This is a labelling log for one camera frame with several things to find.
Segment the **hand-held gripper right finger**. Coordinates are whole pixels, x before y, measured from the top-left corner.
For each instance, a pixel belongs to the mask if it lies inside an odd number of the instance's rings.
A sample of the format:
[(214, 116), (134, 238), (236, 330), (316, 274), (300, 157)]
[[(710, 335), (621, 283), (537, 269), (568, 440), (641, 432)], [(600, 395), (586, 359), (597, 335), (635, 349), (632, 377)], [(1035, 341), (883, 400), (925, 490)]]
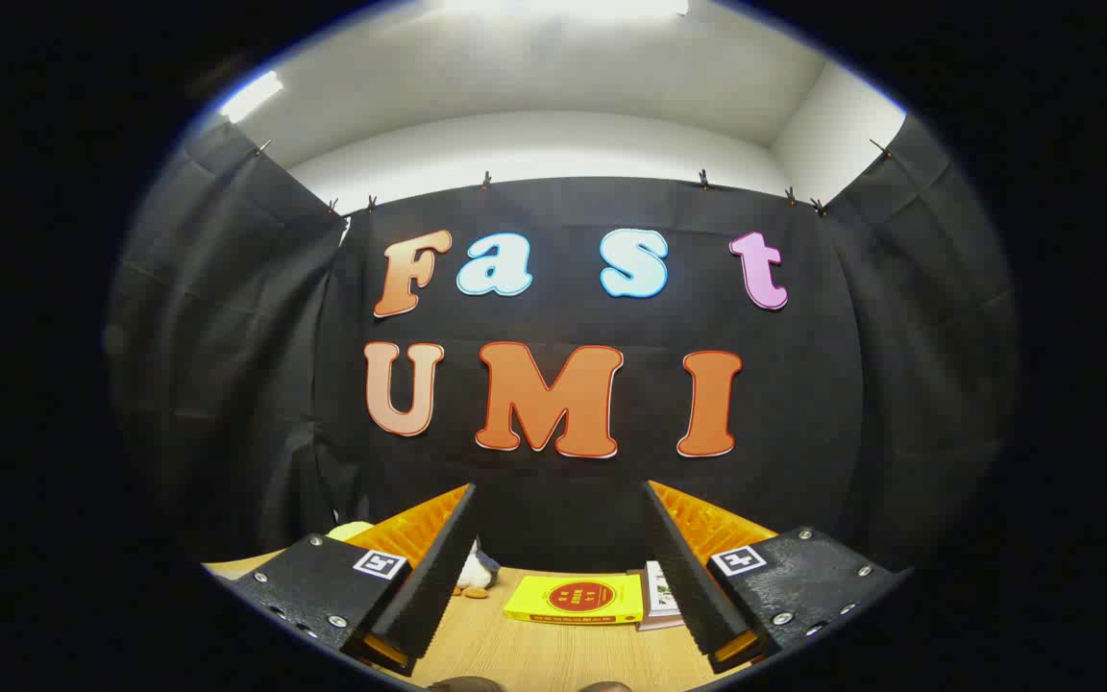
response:
[(643, 482), (643, 526), (716, 674), (808, 647), (908, 580), (826, 531), (765, 529), (655, 481)]

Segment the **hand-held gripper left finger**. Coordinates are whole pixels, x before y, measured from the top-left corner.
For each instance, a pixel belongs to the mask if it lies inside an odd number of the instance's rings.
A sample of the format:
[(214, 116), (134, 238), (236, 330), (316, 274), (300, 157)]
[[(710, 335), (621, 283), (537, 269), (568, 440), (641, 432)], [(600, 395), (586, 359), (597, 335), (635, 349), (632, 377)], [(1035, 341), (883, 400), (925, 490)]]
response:
[(225, 586), (322, 648), (408, 676), (478, 538), (476, 494), (465, 483), (346, 539), (309, 534)]

